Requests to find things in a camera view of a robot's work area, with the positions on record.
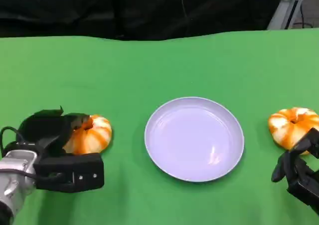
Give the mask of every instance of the green tablecloth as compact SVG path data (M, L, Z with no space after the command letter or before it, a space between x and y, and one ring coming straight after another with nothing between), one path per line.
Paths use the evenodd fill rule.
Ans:
M113 144L102 155L102 189L34 191L15 225L318 224L317 215L286 192L286 181L271 183L282 150L267 127L269 115L282 108L319 112L318 45L319 30L161 42L1 39L1 126L17 127L35 111L62 105L66 112L101 114L114 128ZM182 96L215 100L241 123L243 158L218 181L171 178L145 150L149 116Z

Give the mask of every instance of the plate rim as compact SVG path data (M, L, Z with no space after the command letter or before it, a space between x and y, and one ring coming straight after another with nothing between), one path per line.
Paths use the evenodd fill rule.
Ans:
M211 178L211 179L207 179L207 180L201 180L201 181L192 181L192 180L187 180L187 179L183 179L183 178L179 178L178 176L166 171L165 169L161 168L158 163L155 161L155 159L153 158L153 156L151 155L150 151L149 151L149 147L146 143L146 138L147 138L147 130L148 130L148 127L149 127L149 124L152 120L152 118L154 117L154 115L161 109L163 108L164 106L166 106L167 104L169 103L173 103L174 101L176 100L182 100L182 99L201 99L201 100L206 100L206 101L209 101L211 103L214 103L220 107L222 107L224 110L226 110L232 117L233 119L235 120L237 126L239 127L239 130L240 130L240 133L241 133L241 142L242 142L242 149L240 151L240 154L239 154L239 157L237 159L237 161L234 163L233 166L230 167L230 169L228 169L225 173L219 175L218 177L215 177L215 178ZM147 150L147 153L149 155L149 157L151 158L152 162L159 168L161 169L163 172L165 172L166 174L176 178L176 179L179 179L179 180L182 180L182 181L187 181L187 182L192 182L192 183L204 183L204 182L210 182L210 181L214 181L214 180L217 180L217 179L220 179L224 176L226 176L227 174L229 174L239 163L239 161L241 160L242 156L243 156L243 153L244 153L244 148L245 148L245 136L244 136L244 132L243 132L243 129L239 123L239 121L237 120L237 118L233 115L233 113L231 113L225 106L211 100L211 99L207 99L207 98L202 98L202 97L196 97L196 96L190 96L190 97L180 97L180 98L176 98L176 99L172 99L164 104L162 104L160 107L158 107L153 113L152 115L150 116L150 118L148 119L147 123L146 123L146 126L145 126L145 130L144 130L144 144L145 144L145 148Z

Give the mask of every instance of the orange and white striped pumpkin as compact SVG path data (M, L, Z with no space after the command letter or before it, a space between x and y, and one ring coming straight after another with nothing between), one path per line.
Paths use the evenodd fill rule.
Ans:
M282 109L268 119L274 140L290 150L311 128L319 130L319 116L311 109Z
M110 122L101 116L91 115L81 128L74 130L63 149L75 155L100 153L109 145L111 137Z

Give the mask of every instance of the black curtain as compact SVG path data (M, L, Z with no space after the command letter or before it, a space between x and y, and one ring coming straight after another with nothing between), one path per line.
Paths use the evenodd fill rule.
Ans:
M162 40L263 30L280 0L0 0L0 37Z

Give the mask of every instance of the metal frame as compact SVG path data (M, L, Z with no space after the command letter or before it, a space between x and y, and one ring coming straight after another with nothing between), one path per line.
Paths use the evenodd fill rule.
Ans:
M298 15L303 0L282 0L267 29L290 29Z

